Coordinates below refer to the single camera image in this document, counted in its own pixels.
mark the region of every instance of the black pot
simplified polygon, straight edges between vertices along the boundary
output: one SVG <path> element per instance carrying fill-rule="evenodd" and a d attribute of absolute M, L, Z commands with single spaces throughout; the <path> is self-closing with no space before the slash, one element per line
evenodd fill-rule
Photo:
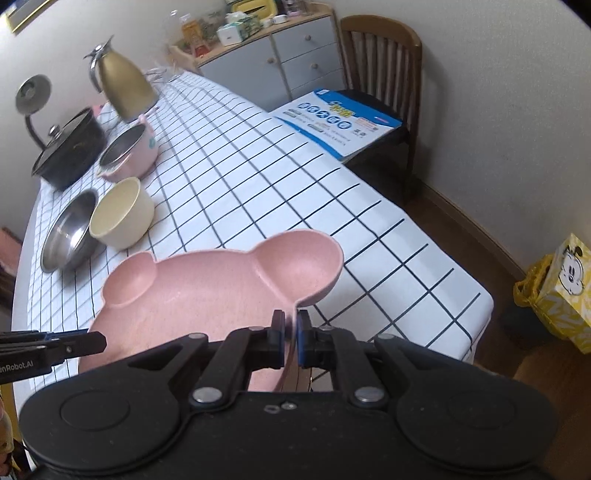
<path fill-rule="evenodd" d="M 84 175 L 106 146 L 105 132 L 85 108 L 54 134 L 33 165 L 37 175 L 56 190 L 65 190 Z"/>

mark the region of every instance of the cream ceramic bowl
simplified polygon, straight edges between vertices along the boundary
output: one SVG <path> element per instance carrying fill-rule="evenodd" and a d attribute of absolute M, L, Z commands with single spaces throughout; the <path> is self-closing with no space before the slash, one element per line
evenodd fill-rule
<path fill-rule="evenodd" d="M 117 250 L 144 236 L 154 218 L 154 201 L 136 177 L 122 180 L 101 199 L 90 218 L 90 234 Z"/>

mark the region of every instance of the table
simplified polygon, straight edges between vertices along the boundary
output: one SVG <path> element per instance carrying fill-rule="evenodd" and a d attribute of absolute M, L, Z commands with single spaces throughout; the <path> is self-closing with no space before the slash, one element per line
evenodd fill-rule
<path fill-rule="evenodd" d="M 150 113 L 160 148 L 142 179 L 157 207 L 148 233 L 126 251 L 99 248 L 75 272 L 43 274 L 41 246 L 67 202 L 111 184 L 94 165 L 65 192 L 42 184 L 27 229 L 13 329 L 86 328 L 100 289 L 126 257 L 157 259 L 206 248 L 251 249 L 292 228 L 334 237 L 345 266 L 333 291 L 309 312 L 314 325 L 350 329 L 358 339 L 392 333 L 468 359 L 492 311 L 492 297 L 399 207 L 318 145 L 225 88 L 186 72 L 167 84 Z M 105 106 L 99 121 L 113 140 L 128 126 Z M 77 372 L 71 359 L 15 386 L 17 408 L 33 391 Z M 313 388 L 324 388 L 322 372 Z"/>

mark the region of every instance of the gold thermos jug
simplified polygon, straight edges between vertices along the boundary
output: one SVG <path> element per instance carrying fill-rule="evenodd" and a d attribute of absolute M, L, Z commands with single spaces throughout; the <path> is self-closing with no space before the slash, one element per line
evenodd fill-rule
<path fill-rule="evenodd" d="M 85 58 L 92 58 L 90 81 L 96 90 L 99 93 L 104 90 L 119 116 L 130 123 L 156 104 L 158 94 L 139 68 L 111 48 L 112 39 L 113 36 L 104 45 L 98 45 Z"/>

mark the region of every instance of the cabinet drawer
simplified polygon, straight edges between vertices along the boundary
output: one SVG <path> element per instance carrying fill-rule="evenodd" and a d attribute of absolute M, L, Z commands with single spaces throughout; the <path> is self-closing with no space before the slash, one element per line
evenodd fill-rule
<path fill-rule="evenodd" d="M 283 64 L 290 90 L 340 69 L 336 43 L 300 55 Z"/>
<path fill-rule="evenodd" d="M 326 88 L 327 90 L 343 90 L 345 88 L 345 81 L 343 80 L 343 70 L 335 70 L 319 79 L 308 82 L 301 87 L 293 89 L 291 95 L 293 99 L 304 96 L 306 93 L 313 92 L 318 88 Z"/>
<path fill-rule="evenodd" d="M 336 42 L 330 17 L 287 28 L 273 34 L 273 40 L 282 62 Z"/>

